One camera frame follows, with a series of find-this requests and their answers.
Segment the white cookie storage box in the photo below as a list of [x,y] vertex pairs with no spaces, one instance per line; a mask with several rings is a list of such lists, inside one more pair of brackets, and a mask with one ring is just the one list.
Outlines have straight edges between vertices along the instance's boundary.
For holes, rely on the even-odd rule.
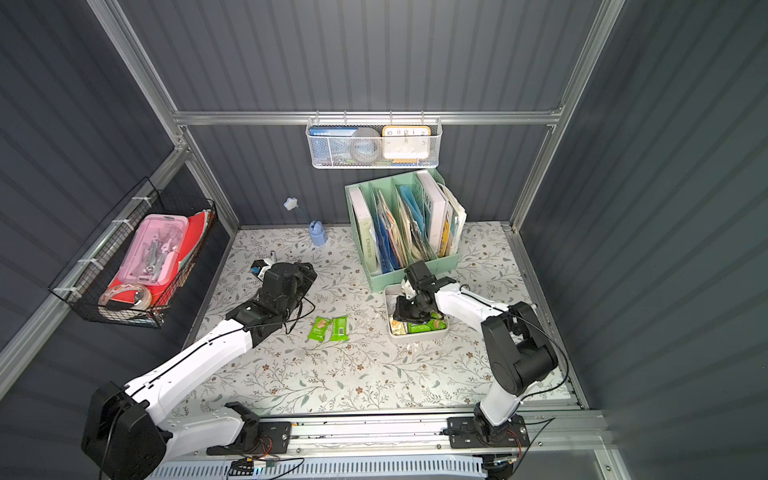
[[396,299],[402,294],[402,288],[398,285],[388,286],[384,290],[386,311],[388,320],[386,331],[391,343],[404,345],[421,341],[440,340],[448,335],[447,321],[433,314],[431,320],[425,324],[401,322],[394,319]]

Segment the green cookie packet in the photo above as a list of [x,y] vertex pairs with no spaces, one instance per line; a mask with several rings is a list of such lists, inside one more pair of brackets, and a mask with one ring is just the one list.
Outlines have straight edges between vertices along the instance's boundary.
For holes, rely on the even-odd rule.
[[331,341],[348,341],[348,317],[340,316],[332,319]]
[[323,342],[326,338],[326,334],[329,326],[332,324],[332,320],[325,317],[316,317],[312,328],[308,334],[308,339]]

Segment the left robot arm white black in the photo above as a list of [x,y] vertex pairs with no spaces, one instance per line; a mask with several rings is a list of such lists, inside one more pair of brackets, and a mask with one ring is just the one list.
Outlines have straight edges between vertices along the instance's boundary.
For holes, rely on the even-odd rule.
[[81,449],[100,477],[145,479],[162,463],[199,450],[244,457],[269,450],[272,443],[259,416],[238,401],[182,420],[170,417],[218,370],[301,319],[317,278],[314,267],[267,260],[254,266],[262,281],[255,296],[230,310],[208,334],[153,370],[94,392]]

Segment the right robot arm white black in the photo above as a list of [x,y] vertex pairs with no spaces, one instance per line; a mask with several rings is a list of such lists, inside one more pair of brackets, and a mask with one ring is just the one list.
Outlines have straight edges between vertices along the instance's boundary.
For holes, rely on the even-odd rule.
[[475,406],[472,425],[450,427],[448,433],[480,445],[502,439],[517,425],[517,410],[531,396],[527,389],[559,364],[559,346],[541,328],[533,306],[481,297],[453,278],[436,277],[423,261],[405,269],[402,291],[395,301],[395,321],[421,325],[449,317],[481,334],[491,387]]

